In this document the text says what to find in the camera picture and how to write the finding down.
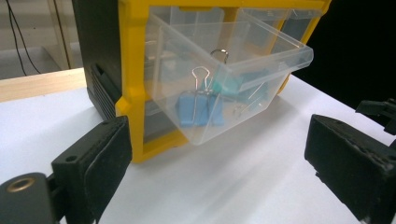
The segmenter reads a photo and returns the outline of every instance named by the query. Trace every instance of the binder clip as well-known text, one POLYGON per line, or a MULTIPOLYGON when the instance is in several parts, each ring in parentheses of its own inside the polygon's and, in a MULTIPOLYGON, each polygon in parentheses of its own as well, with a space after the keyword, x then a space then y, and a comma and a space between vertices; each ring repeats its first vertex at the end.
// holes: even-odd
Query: binder clip
POLYGON ((177 113, 180 126, 183 128, 192 126, 205 126, 210 117, 213 125, 223 125, 222 100, 210 90, 213 78, 210 77, 210 71, 198 66, 192 69, 192 76, 195 78, 195 91, 185 91, 180 94, 177 100, 177 113), (204 88, 198 88, 197 71, 206 72, 204 78, 204 88))

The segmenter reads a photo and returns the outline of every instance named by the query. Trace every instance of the white table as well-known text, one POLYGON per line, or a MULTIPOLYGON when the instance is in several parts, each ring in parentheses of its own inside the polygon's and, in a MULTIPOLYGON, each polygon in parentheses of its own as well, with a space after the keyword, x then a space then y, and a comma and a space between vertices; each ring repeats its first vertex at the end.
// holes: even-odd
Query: white table
MULTIPOLYGON (((291 76, 256 117, 198 147, 131 163, 100 223, 359 223, 304 159, 312 114, 340 119, 386 145, 394 140, 291 76)), ((50 163, 101 121, 85 88, 1 103, 0 183, 51 174, 50 163)))

